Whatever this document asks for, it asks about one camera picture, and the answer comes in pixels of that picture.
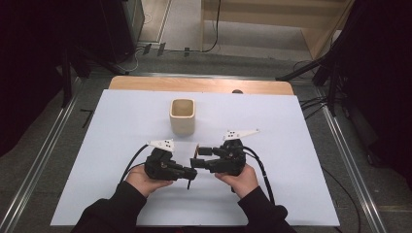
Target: black curtain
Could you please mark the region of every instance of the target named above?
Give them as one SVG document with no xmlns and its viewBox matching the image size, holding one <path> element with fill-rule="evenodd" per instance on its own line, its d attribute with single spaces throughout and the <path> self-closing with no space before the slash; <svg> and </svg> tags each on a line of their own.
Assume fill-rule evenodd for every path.
<svg viewBox="0 0 412 233">
<path fill-rule="evenodd" d="M 344 90 L 377 135 L 366 146 L 411 182 L 412 3 L 358 0 L 353 11 L 360 18 L 338 57 Z"/>
<path fill-rule="evenodd" d="M 62 88 L 60 28 L 53 1 L 0 2 L 0 156 Z"/>
</svg>

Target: paper cup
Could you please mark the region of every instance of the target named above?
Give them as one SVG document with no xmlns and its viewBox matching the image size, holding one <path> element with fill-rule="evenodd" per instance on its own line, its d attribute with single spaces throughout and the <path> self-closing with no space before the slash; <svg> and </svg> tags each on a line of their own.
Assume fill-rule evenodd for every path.
<svg viewBox="0 0 412 233">
<path fill-rule="evenodd" d="M 194 100 L 175 99 L 170 105 L 170 124 L 176 135 L 190 135 L 194 133 Z"/>
</svg>

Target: hand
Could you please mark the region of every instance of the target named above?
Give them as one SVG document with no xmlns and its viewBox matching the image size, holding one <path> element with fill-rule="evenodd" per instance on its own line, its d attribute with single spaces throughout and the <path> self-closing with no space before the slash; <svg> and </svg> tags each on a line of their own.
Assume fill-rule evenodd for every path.
<svg viewBox="0 0 412 233">
<path fill-rule="evenodd" d="M 224 173 L 215 173 L 215 177 L 232 186 L 234 192 L 236 192 L 240 199 L 258 187 L 258 178 L 255 169 L 248 164 L 245 165 L 242 173 L 237 177 Z"/>
<path fill-rule="evenodd" d="M 127 175 L 126 181 L 134 186 L 146 198 L 158 188 L 173 183 L 172 181 L 157 181 L 150 179 L 145 173 L 144 165 L 133 168 Z"/>
</svg>

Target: black sleeve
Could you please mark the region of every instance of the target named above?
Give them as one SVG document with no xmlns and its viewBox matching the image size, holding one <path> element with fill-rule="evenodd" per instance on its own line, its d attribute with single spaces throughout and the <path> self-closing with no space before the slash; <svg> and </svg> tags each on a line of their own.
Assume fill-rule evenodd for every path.
<svg viewBox="0 0 412 233">
<path fill-rule="evenodd" d="M 87 207 L 72 232 L 135 232 L 136 219 L 146 204 L 130 183 L 123 182 L 109 199 L 100 199 Z"/>
<path fill-rule="evenodd" d="M 248 218 L 247 233 L 295 232 L 285 221 L 288 211 L 283 206 L 275 206 L 267 199 L 260 186 L 238 202 Z"/>
</svg>

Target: metal rail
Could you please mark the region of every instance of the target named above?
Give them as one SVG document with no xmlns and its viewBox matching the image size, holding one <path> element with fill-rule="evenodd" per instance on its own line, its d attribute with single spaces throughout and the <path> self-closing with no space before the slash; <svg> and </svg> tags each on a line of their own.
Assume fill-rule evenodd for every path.
<svg viewBox="0 0 412 233">
<path fill-rule="evenodd" d="M 12 203 L 9 206 L 9 209 L 6 212 L 6 215 L 0 224 L 0 232 L 6 233 L 14 231 L 17 222 L 21 216 L 21 213 L 27 205 L 31 194 L 38 180 L 40 179 L 42 172 L 46 167 L 46 164 L 48 163 L 54 145 L 57 142 L 60 133 L 63 130 L 64 125 L 66 124 L 67 119 L 72 113 L 73 107 L 77 101 L 83 83 L 84 82 L 82 82 L 80 78 L 76 78 L 73 98 L 64 109 L 60 110 L 60 113 L 57 116 L 57 119 L 54 122 L 54 125 L 52 126 L 48 137 L 46 138 L 45 142 L 40 148 L 40 151 L 37 154 L 37 157 L 34 160 L 29 172 L 27 173 L 23 183 L 21 184 L 20 188 L 18 189 L 17 193 L 12 199 Z"/>
<path fill-rule="evenodd" d="M 317 88 L 318 96 L 325 96 Z M 323 108 L 324 115 L 326 117 L 327 124 L 330 127 L 333 138 L 336 142 L 336 145 L 339 148 L 339 152 L 342 156 L 342 160 L 346 166 L 349 177 L 352 181 L 354 189 L 360 199 L 360 204 L 363 208 L 363 211 L 366 215 L 367 221 L 369 222 L 370 229 L 374 233 L 386 233 L 388 232 L 383 220 L 379 215 L 378 208 L 373 201 L 372 195 L 370 194 L 360 170 L 358 169 L 357 163 L 352 156 L 351 150 L 349 149 L 348 144 L 346 143 L 345 137 L 340 129 L 339 122 L 336 117 L 333 117 L 327 107 Z"/>
</svg>

